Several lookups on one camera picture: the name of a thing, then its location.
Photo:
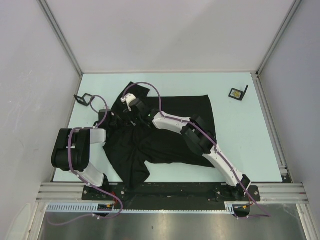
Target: light blue table surface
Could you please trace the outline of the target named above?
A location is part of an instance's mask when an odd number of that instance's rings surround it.
[[[253,182],[282,181],[250,73],[85,74],[78,95],[82,96],[85,93],[100,95],[111,108],[129,82],[151,83],[163,97],[208,95],[213,109],[218,143],[235,167]],[[242,101],[228,97],[231,88],[244,91],[246,85],[249,87]],[[156,95],[151,89],[148,96]],[[99,99],[95,99],[92,104],[97,110],[104,107]],[[90,107],[75,103],[69,128],[91,127],[97,120],[98,115]],[[102,146],[102,144],[91,146],[90,161],[107,175],[110,182],[122,182]],[[222,175],[210,167],[182,163],[145,162],[145,164],[150,171],[150,177],[146,182],[224,182]],[[56,170],[53,180],[54,182],[79,181],[72,173],[60,169]]]

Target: metal floor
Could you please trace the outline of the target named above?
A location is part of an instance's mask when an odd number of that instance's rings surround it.
[[[46,213],[39,240],[306,240],[296,205],[266,205],[271,218],[236,220],[224,214],[121,214],[114,219],[83,213]],[[251,214],[259,213],[253,207]]]

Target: black cloth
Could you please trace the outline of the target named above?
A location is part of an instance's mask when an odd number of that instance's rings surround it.
[[[159,109],[158,97],[147,97],[148,92],[147,88],[137,85],[128,91],[143,100],[148,107]],[[133,119],[124,113],[127,106],[120,101],[122,95],[123,92],[111,110],[116,116],[113,117],[115,121],[126,123],[116,124],[120,127],[112,131],[103,149],[127,188],[135,189],[149,177],[145,161],[153,164],[183,163],[213,167],[207,159],[191,152],[181,135],[149,127],[143,122],[132,125]],[[199,115],[210,126],[213,135],[216,135],[212,107],[207,95],[162,97],[161,100],[165,113],[179,117]]]

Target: white wall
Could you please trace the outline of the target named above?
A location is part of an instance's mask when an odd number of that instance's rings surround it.
[[[261,81],[289,170],[320,223],[320,1],[305,0]]]
[[[0,239],[50,176],[79,77],[36,0],[0,2]]]
[[[294,0],[48,0],[84,73],[256,71]]]

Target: metal profile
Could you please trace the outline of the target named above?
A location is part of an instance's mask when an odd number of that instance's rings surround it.
[[[271,111],[267,102],[265,92],[262,88],[260,78],[255,73],[252,73],[251,76],[252,76],[253,84],[256,89],[256,93],[258,95],[260,106],[264,115],[265,123],[269,131],[271,143],[273,145],[273,149],[277,157],[277,162],[278,162],[280,171],[283,174],[285,173],[285,171],[288,173],[288,171],[285,169],[287,166],[285,154],[278,137],[278,133],[275,127],[275,122],[271,115]]]
[[[43,183],[36,201],[38,203],[112,204],[112,201],[83,201],[81,197],[84,185],[84,183]],[[309,203],[305,188],[301,183],[253,183],[253,185],[259,188],[262,204]]]
[[[310,205],[297,204],[296,208],[300,216],[306,239],[318,240],[320,238],[320,234],[317,226],[315,225],[315,220],[313,219],[313,213],[310,209]]]
[[[79,77],[81,78],[83,75],[83,72],[80,68],[80,65],[73,53],[73,51],[70,48],[70,45],[68,44],[62,30],[59,27],[59,24],[53,14],[53,12],[51,11],[48,3],[46,0],[37,0],[44,15],[46,16],[49,24],[51,25],[55,35],[57,36],[59,42],[61,43],[63,49],[65,50],[65,53],[67,54],[67,56],[69,57],[75,71],[78,73]]]
[[[57,203],[48,205],[46,212],[50,213],[117,213],[118,210],[98,210],[98,203]],[[197,211],[173,211],[173,210],[122,210],[122,214],[234,214],[232,204],[225,204],[225,210],[197,210]]]
[[[45,218],[47,203],[37,203],[37,209],[29,230],[28,240],[37,240],[39,238],[41,227]]]
[[[257,69],[258,76],[260,76],[261,73],[263,72],[267,62],[269,61],[271,55],[275,51],[277,45],[279,44],[281,38],[283,37],[284,33],[286,32],[289,24],[291,23],[294,15],[296,14],[296,12],[302,2],[303,2],[303,0],[295,0],[293,2],[293,4],[291,5],[291,8],[290,8],[289,12],[287,13],[285,19],[283,20],[279,31],[276,33],[276,35],[271,43],[271,46],[269,47],[268,51],[266,52],[266,55],[264,56],[264,58],[262,60],[262,63],[260,64],[259,68]]]

